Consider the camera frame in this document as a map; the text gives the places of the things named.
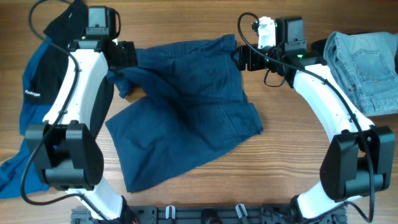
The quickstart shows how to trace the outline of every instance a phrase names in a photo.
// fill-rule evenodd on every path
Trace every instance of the shorts pocket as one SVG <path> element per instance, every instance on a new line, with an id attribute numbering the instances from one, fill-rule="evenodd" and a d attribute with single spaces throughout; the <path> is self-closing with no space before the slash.
<path id="1" fill-rule="evenodd" d="M 350 58 L 364 83 L 385 82 L 395 78 L 379 50 L 359 50 L 351 54 Z"/>

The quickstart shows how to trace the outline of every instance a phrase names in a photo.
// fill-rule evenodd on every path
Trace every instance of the cloth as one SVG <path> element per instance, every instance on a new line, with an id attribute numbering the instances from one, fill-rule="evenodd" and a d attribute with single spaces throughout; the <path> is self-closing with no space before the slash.
<path id="1" fill-rule="evenodd" d="M 347 97 L 365 116 L 398 112 L 398 78 L 394 58 L 398 34 L 332 33 L 323 57 Z"/>
<path id="2" fill-rule="evenodd" d="M 87 23 L 87 7 L 81 0 L 76 0 L 47 26 L 44 33 L 47 35 L 47 40 L 66 48 L 67 42 L 75 35 L 81 34 Z M 25 135 L 30 124 L 42 123 L 44 116 L 52 107 L 67 71 L 68 57 L 63 54 L 44 42 L 29 60 L 22 76 L 24 103 L 19 118 L 21 135 Z M 24 140 L 15 157 L 0 166 L 0 198 L 20 196 L 19 184 L 29 156 L 30 151 Z M 26 192 L 32 193 L 48 188 L 48 185 L 40 182 L 32 164 L 27 174 Z"/>
<path id="3" fill-rule="evenodd" d="M 262 133 L 256 108 L 230 59 L 234 35 L 137 49 L 138 67 L 108 73 L 120 96 L 147 96 L 105 124 L 128 192 L 144 190 L 212 161 Z"/>
<path id="4" fill-rule="evenodd" d="M 26 66 L 24 75 L 22 76 L 22 84 L 24 91 L 30 86 L 30 82 L 35 75 L 35 71 L 49 45 L 43 43 L 33 54 L 32 58 Z M 44 115 L 50 110 L 51 105 L 34 105 L 24 100 L 22 111 L 19 119 L 20 134 L 25 134 L 29 123 L 41 123 Z M 20 151 L 11 159 L 7 160 L 0 166 L 0 198 L 11 198 L 20 196 L 19 184 L 21 182 L 22 172 L 30 156 L 29 148 L 24 140 L 21 144 Z M 40 183 L 36 174 L 34 164 L 28 170 L 26 178 L 25 190 L 27 193 L 40 190 L 47 190 L 49 187 Z"/>

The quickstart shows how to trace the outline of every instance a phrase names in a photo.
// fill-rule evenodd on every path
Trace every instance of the light blue jeans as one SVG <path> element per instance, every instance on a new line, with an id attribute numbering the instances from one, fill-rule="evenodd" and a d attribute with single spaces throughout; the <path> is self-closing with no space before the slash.
<path id="1" fill-rule="evenodd" d="M 323 57 L 348 98 L 365 116 L 398 112 L 398 77 L 394 64 L 398 34 L 332 33 Z"/>

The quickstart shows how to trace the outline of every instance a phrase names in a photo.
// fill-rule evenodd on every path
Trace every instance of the wooden table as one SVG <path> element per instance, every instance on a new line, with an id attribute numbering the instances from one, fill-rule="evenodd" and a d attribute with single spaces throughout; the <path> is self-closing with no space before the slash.
<path id="1" fill-rule="evenodd" d="M 2 0 L 0 4 L 0 161 L 14 156 L 23 137 L 19 135 L 22 106 L 21 76 L 40 41 L 27 25 L 27 13 L 35 1 Z M 398 32 L 398 1 L 90 1 L 120 12 L 122 32 L 119 40 L 133 40 L 146 48 L 181 40 L 215 39 L 223 34 L 238 36 L 236 21 L 240 13 L 258 16 L 301 15 L 309 42 L 327 38 L 333 31 Z M 66 6 L 52 1 L 34 14 L 38 30 Z M 252 19 L 243 19 L 243 31 L 251 42 Z M 264 70 L 243 72 L 244 90 L 261 115 L 264 132 L 242 143 L 225 156 L 170 179 L 151 189 L 129 194 L 123 182 L 119 159 L 111 136 L 103 127 L 97 142 L 105 159 L 104 176 L 130 205 L 246 205 L 286 203 L 294 195 L 307 191 L 319 181 L 318 171 L 328 149 L 326 134 L 316 116 L 296 92 L 284 85 L 269 88 L 263 84 Z M 270 82 L 278 82 L 271 75 Z M 128 100 L 116 91 L 107 119 L 144 94 L 135 93 Z M 398 116 L 372 118 L 378 126 L 389 125 L 398 134 Z M 392 182 L 387 191 L 376 194 L 375 223 L 398 222 L 398 153 L 394 156 Z M 32 194 L 34 200 L 48 200 L 63 195 L 50 190 Z M 368 198 L 358 201 L 368 212 Z M 68 199 L 47 207 L 26 204 L 21 198 L 0 200 L 0 223 L 69 223 L 70 210 L 81 204 Z M 364 223 L 348 209 L 350 223 Z"/>

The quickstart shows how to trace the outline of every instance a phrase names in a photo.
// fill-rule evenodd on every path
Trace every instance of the black cable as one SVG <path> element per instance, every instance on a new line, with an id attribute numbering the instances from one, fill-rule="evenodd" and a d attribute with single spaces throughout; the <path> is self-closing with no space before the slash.
<path id="1" fill-rule="evenodd" d="M 269 49 L 268 56 L 271 57 L 271 58 L 276 57 L 276 59 L 277 59 L 278 61 L 280 61 L 279 50 L 280 50 L 280 47 L 282 46 L 282 44 L 283 44 L 283 42 L 279 43 L 278 46 L 273 46 L 273 47 L 271 47 L 271 48 Z M 271 68 L 274 68 L 274 67 L 275 67 L 275 63 L 274 63 L 274 62 L 271 62 L 270 67 L 271 67 Z M 265 77 L 264 77 L 264 84 L 266 84 L 266 86 L 269 86 L 269 87 L 280 87 L 280 86 L 282 86 L 282 85 L 285 84 L 286 79 L 285 79 L 285 77 L 284 77 L 284 79 L 281 81 L 281 83 L 280 83 L 279 85 L 269 85 L 269 84 L 267 83 L 267 78 L 268 78 L 269 72 L 271 72 L 271 69 L 268 69 L 268 70 L 267 70 L 266 75 L 265 75 Z"/>
<path id="2" fill-rule="evenodd" d="M 80 198 L 82 199 L 82 201 L 86 202 L 87 205 L 88 205 L 94 212 L 96 212 L 106 223 L 108 223 L 108 222 L 107 222 L 108 219 L 107 219 L 107 218 L 106 218 L 106 217 L 105 217 L 105 216 L 104 216 L 104 215 L 103 215 L 103 214 L 102 214 L 102 213 L 101 213 L 101 212 L 100 212 L 100 211 L 99 211 L 99 210 L 98 210 L 98 209 L 97 209 L 97 208 L 96 208 L 96 207 L 95 207 L 83 194 L 78 194 L 78 193 L 75 193 L 75 194 L 68 194 L 68 195 L 64 195 L 64 196 L 62 196 L 62 197 L 53 199 L 53 200 L 46 201 L 46 202 L 35 202 L 35 201 L 29 199 L 29 198 L 27 197 L 27 195 L 26 195 L 26 192 L 25 192 L 25 181 L 26 181 L 26 175 L 27 175 L 27 172 L 28 172 L 28 170 L 29 170 L 29 167 L 30 167 L 30 165 L 32 164 L 32 162 L 33 162 L 35 156 L 37 155 L 37 153 L 38 153 L 38 151 L 40 150 L 40 148 L 42 147 L 42 145 L 45 143 L 45 141 L 47 140 L 47 138 L 53 133 L 53 131 L 54 131 L 56 125 L 57 125 L 58 122 L 61 120 L 62 116 L 63 116 L 64 114 L 67 113 L 66 108 L 67 108 L 67 106 L 68 106 L 68 104 L 69 104 L 69 101 L 70 101 L 70 98 L 72 97 L 73 92 L 74 92 L 74 90 L 75 90 L 75 87 L 76 87 L 76 84 L 77 84 L 77 81 L 78 81 L 78 77 L 79 77 L 79 72 L 80 72 L 79 63 L 78 63 L 77 59 L 76 59 L 70 52 L 66 51 L 65 49 L 63 49 L 62 47 L 58 46 L 57 44 L 55 44 L 55 43 L 53 43 L 53 42 L 51 42 L 51 41 L 48 41 L 46 38 L 42 37 L 39 33 L 37 33 L 37 31 L 36 31 L 36 30 L 34 29 L 34 27 L 33 27 L 33 24 L 32 24 L 32 15 L 33 15 L 34 9 L 35 9 L 39 4 L 42 4 L 43 2 L 46 2 L 46 1 L 48 1 L 48 0 L 40 0 L 40 1 L 37 1 L 37 2 L 31 7 L 31 9 L 30 9 L 30 11 L 29 11 L 29 17 L 28 17 L 29 27 L 30 27 L 31 31 L 35 34 L 36 37 L 38 37 L 38 38 L 40 38 L 41 40 L 43 40 L 44 42 L 48 43 L 50 46 L 55 47 L 56 49 L 59 49 L 61 52 L 67 54 L 67 55 L 73 60 L 73 63 L 75 64 L 75 77 L 73 78 L 73 83 L 72 83 L 72 86 L 71 86 L 71 88 L 70 88 L 70 91 L 69 91 L 69 93 L 68 93 L 68 95 L 67 95 L 67 98 L 65 99 L 65 102 L 63 103 L 62 108 L 61 108 L 61 110 L 59 111 L 59 114 L 58 114 L 57 118 L 55 119 L 53 125 L 51 125 L 51 127 L 49 128 L 49 130 L 47 130 L 47 132 L 44 134 L 42 140 L 41 140 L 40 143 L 36 146 L 36 148 L 33 150 L 32 154 L 30 155 L 30 157 L 29 157 L 29 159 L 28 159 L 28 161 L 27 161 L 27 164 L 26 164 L 26 166 L 25 166 L 25 168 L 24 168 L 24 171 L 23 171 L 23 173 L 22 173 L 22 178 L 21 178 L 21 197 L 25 200 L 25 202 L 27 202 L 27 203 L 29 203 L 29 204 L 31 204 L 31 205 L 50 205 L 50 204 L 52 204 L 52 203 L 59 202 L 59 201 L 64 200 L 64 199 L 66 199 L 66 198 L 70 198 L 70 197 L 80 197 Z M 65 0 L 59 0 L 59 1 L 65 2 L 65 3 L 67 3 L 67 4 L 71 4 L 70 2 L 65 1 Z"/>
<path id="3" fill-rule="evenodd" d="M 371 155 L 370 155 L 370 150 L 369 150 L 368 143 L 367 143 L 367 141 L 366 141 L 366 139 L 365 139 L 365 137 L 364 137 L 364 134 L 363 134 L 363 132 L 362 132 L 361 126 L 359 125 L 358 120 L 356 119 L 355 114 L 352 112 L 351 108 L 348 106 L 346 100 L 343 98 L 343 96 L 341 95 L 341 93 L 340 93 L 340 92 L 339 92 L 327 79 L 324 79 L 324 78 L 322 78 L 321 76 L 319 76 L 319 75 L 317 75 L 317 74 L 315 74 L 315 73 L 313 73 L 313 72 L 310 72 L 310 71 L 308 71 L 308 70 L 306 70 L 306 69 L 299 68 L 299 67 L 296 67 L 296 66 L 293 66 L 293 65 L 289 65 L 289 64 L 287 64 L 287 63 L 285 63 L 285 62 L 282 62 L 282 61 L 276 60 L 276 59 L 274 59 L 274 58 L 268 57 L 267 55 L 263 54 L 263 53 L 260 52 L 258 49 L 256 49 L 255 47 L 253 47 L 253 46 L 248 42 L 248 40 L 246 40 L 246 38 L 244 37 L 244 35 L 243 35 L 243 33 L 242 33 L 242 30 L 241 30 L 241 20 L 242 20 L 242 17 L 243 17 L 243 16 L 252 16 L 252 17 L 254 17 L 254 18 L 257 20 L 257 23 L 258 23 L 258 24 L 260 24 L 260 20 L 259 20 L 259 18 L 258 18 L 255 14 L 253 14 L 253 13 L 251 13 L 251 12 L 244 12 L 244 13 L 242 13 L 242 14 L 239 16 L 239 19 L 238 19 L 238 32 L 239 32 L 239 35 L 241 36 L 241 38 L 242 38 L 242 40 L 245 42 L 245 44 L 246 44 L 248 47 L 250 47 L 251 50 L 253 50 L 255 53 L 259 54 L 260 56 L 263 56 L 264 58 L 266 58 L 266 59 L 268 59 L 268 60 L 270 60 L 270 61 L 272 61 L 272 62 L 274 62 L 274 63 L 278 63 L 278 64 L 280 64 L 280 65 L 283 65 L 283 66 L 286 66 L 286 67 L 289 67 L 289 68 L 292 68 L 292 69 L 295 69 L 295 70 L 298 70 L 298 71 L 307 73 L 307 74 L 309 74 L 309 75 L 311 75 L 311 76 L 313 76 L 313 77 L 319 79 L 321 82 L 323 82 L 324 84 L 326 84 L 328 87 L 330 87 L 330 88 L 335 92 L 335 94 L 337 95 L 337 97 L 341 100 L 342 104 L 343 104 L 344 107 L 346 108 L 346 110 L 347 110 L 349 116 L 351 117 L 351 120 L 352 120 L 353 123 L 355 124 L 356 129 L 358 130 L 358 136 L 359 136 L 359 140 L 360 140 L 359 146 L 360 146 L 361 148 L 364 149 L 365 154 L 366 154 L 366 155 L 365 155 L 365 156 L 366 156 L 366 160 L 368 161 L 369 183 L 370 183 L 370 189 L 369 189 L 369 195 L 370 195 L 370 196 L 369 196 L 369 216 L 367 217 L 367 216 L 362 212 L 362 210 L 361 210 L 357 205 L 355 205 L 353 202 L 344 202 L 344 204 L 353 206 L 355 209 L 357 209 L 357 211 L 359 212 L 359 214 L 364 218 L 364 220 L 365 220 L 366 222 L 371 223 L 371 222 L 373 221 L 373 216 L 374 216 L 374 177 L 373 177 L 374 174 L 373 174 L 373 164 L 372 164 L 372 159 L 371 159 Z"/>
<path id="4" fill-rule="evenodd" d="M 122 24 L 121 24 L 121 19 L 120 19 L 120 14 L 119 14 L 119 12 L 115 10 L 114 13 L 115 13 L 116 15 L 118 15 L 118 19 L 119 19 L 119 30 L 118 30 L 118 32 L 116 33 L 116 37 L 115 37 L 115 38 L 118 38 L 119 35 L 120 35 L 120 30 L 121 30 L 121 28 L 122 28 Z"/>

